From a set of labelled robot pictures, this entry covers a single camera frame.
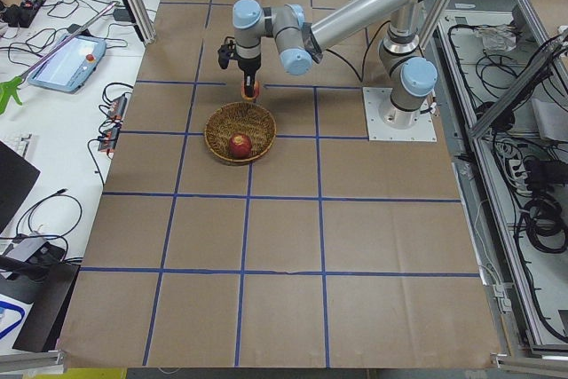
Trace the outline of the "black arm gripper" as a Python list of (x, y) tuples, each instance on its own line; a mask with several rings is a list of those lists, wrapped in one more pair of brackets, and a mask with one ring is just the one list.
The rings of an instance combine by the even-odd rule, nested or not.
[(243, 97), (255, 98), (256, 97), (256, 73), (261, 68), (261, 56), (254, 58), (243, 58), (239, 55), (236, 56), (239, 69), (244, 74), (243, 79)]

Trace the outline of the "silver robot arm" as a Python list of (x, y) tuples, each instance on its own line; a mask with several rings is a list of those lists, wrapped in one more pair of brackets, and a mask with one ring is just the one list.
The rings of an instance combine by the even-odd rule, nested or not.
[(241, 95), (257, 96), (256, 72), (261, 67), (261, 42), (271, 38), (280, 63), (290, 75), (304, 75), (321, 62), (325, 51), (381, 19), (388, 28), (378, 54), (392, 81), (390, 95), (379, 108), (383, 122), (394, 129), (409, 129), (422, 113), (422, 103), (433, 92), (436, 67), (418, 49), (425, 37), (418, 12), (425, 0), (350, 0), (315, 23), (309, 23), (298, 4), (263, 7), (256, 0), (233, 5), (234, 35), (217, 51), (218, 64), (237, 62), (243, 73)]

